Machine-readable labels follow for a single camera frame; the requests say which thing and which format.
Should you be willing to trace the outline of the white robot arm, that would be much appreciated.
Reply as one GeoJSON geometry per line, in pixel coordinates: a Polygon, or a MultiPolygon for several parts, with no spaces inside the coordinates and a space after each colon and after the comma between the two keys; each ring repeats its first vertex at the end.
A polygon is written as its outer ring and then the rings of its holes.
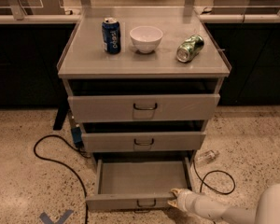
{"type": "Polygon", "coordinates": [[[171,189],[175,198],[168,204],[184,213],[228,224],[280,224],[280,184],[269,186],[259,198],[256,209],[220,203],[189,189],[171,189]]]}

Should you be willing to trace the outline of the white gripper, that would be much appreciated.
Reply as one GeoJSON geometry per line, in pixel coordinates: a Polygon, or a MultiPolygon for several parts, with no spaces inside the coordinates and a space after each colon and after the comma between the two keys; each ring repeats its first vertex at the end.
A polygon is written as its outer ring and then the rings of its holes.
{"type": "Polygon", "coordinates": [[[167,201],[170,206],[187,213],[195,212],[195,203],[200,197],[199,194],[189,189],[174,188],[170,191],[176,196],[176,200],[167,201]]]}

